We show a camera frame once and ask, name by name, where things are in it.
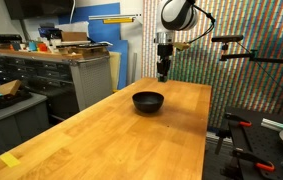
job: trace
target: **wooden table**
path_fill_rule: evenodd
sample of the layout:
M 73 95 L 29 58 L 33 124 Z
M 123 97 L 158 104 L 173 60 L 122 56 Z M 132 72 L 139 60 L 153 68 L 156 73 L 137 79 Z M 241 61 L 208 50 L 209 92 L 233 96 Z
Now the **wooden table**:
M 164 97 L 154 114 L 132 95 Z M 202 179 L 211 87 L 143 78 L 9 151 L 0 179 Z

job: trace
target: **floor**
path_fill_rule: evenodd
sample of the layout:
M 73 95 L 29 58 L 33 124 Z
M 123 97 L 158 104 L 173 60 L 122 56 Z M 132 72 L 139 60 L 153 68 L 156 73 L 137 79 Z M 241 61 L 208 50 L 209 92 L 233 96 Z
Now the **floor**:
M 204 167 L 203 167 L 203 180 L 224 180 L 224 176 L 220 175 L 220 169 L 225 163 L 230 162 L 229 152 L 231 151 L 231 144 L 223 143 L 219 155 L 214 153 L 216 148 L 216 140 L 212 138 L 207 138 L 206 151 L 204 157 Z

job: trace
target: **cable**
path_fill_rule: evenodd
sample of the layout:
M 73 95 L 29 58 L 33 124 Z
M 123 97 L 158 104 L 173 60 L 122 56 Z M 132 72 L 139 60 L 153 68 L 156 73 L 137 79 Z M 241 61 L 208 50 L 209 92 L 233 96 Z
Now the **cable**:
M 249 52 L 249 53 L 251 53 L 251 51 L 249 51 L 247 48 L 245 48 L 241 43 L 239 43 L 239 42 L 236 42 L 236 43 L 238 43 L 244 50 L 246 50 L 247 52 Z M 259 63 L 259 62 L 257 62 L 257 61 L 255 61 L 257 64 L 258 64 L 258 66 L 272 79 L 272 81 L 273 82 L 275 82 L 275 84 L 277 85 L 277 86 L 279 86 L 282 90 L 283 90 L 283 86 L 281 86 L 280 84 L 279 84 L 279 82 L 277 82 L 275 79 L 274 79 L 274 77 L 270 74 L 270 73 L 268 73 L 267 71 L 266 71 L 266 69 L 264 68 L 264 67 L 262 67 L 262 65 Z
M 70 15 L 70 24 L 72 23 L 72 16 L 73 16 L 74 8 L 75 8 L 75 0 L 73 0 L 73 6 L 72 6 L 71 15 Z
M 193 40 L 188 41 L 189 44 L 191 44 L 191 43 L 193 43 L 194 41 L 196 41 L 196 40 L 202 38 L 203 36 L 205 36 L 205 35 L 207 35 L 207 34 L 209 34 L 209 33 L 213 30 L 213 28 L 214 28 L 214 23 L 215 23 L 215 19 L 213 18 L 213 16 L 212 16 L 211 13 L 205 12 L 204 10 L 202 10 L 201 8 L 199 8 L 198 6 L 196 6 L 196 5 L 194 5 L 194 4 L 192 4 L 192 6 L 193 6 L 194 8 L 196 8 L 197 10 L 201 11 L 203 14 L 205 14 L 205 15 L 207 16 L 207 18 L 209 18 L 209 19 L 211 20 L 211 25 L 210 25 L 210 27 L 209 27 L 203 34 L 201 34 L 199 37 L 197 37 L 197 38 L 195 38 L 195 39 L 193 39 Z

